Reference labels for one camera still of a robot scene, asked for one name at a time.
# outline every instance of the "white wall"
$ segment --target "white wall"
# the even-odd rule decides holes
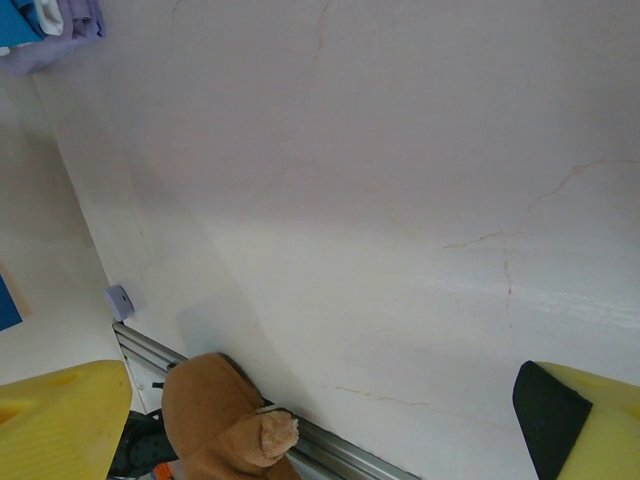
[[[640,2],[103,2],[37,79],[132,325],[429,480],[521,362],[640,384]]]
[[[2,74],[0,261],[30,310],[0,332],[0,384],[121,358],[107,280],[33,81]]]

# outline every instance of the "stuffed animal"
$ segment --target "stuffed animal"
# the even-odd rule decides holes
[[[263,408],[255,386],[223,355],[174,367],[162,413],[186,480],[300,480],[285,456],[298,441],[297,420]]]

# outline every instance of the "folded cloth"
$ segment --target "folded cloth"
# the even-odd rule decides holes
[[[47,35],[62,35],[64,19],[56,0],[34,0],[40,28]]]
[[[38,37],[45,38],[47,36],[40,27],[40,18],[33,0],[11,0],[11,3],[18,9],[22,18],[26,20]]]
[[[58,7],[64,21],[62,35],[12,48],[8,55],[0,57],[0,66],[14,75],[30,75],[76,48],[105,36],[97,0],[58,0]]]
[[[41,40],[12,0],[0,0],[0,46],[13,47]]]

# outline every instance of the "black rubber pad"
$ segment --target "black rubber pad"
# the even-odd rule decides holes
[[[534,362],[520,367],[513,406],[540,480],[556,480],[593,404]]]

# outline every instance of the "small purple object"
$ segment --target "small purple object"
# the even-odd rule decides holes
[[[124,322],[133,313],[133,303],[121,285],[113,285],[104,289],[104,299],[111,308],[113,318]]]

